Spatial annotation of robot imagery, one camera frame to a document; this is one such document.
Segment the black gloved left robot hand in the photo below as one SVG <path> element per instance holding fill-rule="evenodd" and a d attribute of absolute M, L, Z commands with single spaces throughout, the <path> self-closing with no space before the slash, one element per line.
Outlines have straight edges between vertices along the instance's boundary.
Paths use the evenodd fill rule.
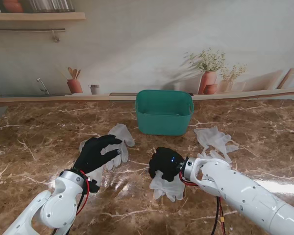
<path fill-rule="evenodd" d="M 99 138 L 91 137 L 85 142 L 79 157 L 73 165 L 73 169 L 87 174 L 100 168 L 121 152 L 119 149 L 114 149 L 102 155 L 101 151 L 108 145 L 119 145 L 121 143 L 122 141 L 117 139 L 115 135 L 105 135 Z"/>

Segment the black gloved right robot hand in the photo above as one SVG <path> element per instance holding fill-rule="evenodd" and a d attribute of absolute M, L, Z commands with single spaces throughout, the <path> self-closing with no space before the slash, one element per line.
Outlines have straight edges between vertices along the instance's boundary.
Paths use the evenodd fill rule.
<path fill-rule="evenodd" d="M 166 147 L 158 147 L 149 161 L 149 175 L 153 179 L 156 172 L 162 172 L 162 179 L 172 182 L 179 174 L 184 158 L 174 150 Z"/>

